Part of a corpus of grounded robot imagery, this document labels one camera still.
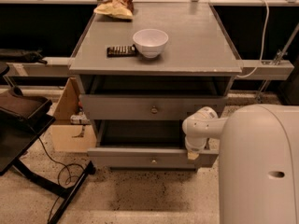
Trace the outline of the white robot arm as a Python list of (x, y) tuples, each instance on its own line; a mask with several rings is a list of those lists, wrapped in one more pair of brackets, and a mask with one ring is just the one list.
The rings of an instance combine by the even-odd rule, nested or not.
[(218, 139), (220, 224), (299, 224), (299, 107), (204, 107), (182, 124), (193, 153)]

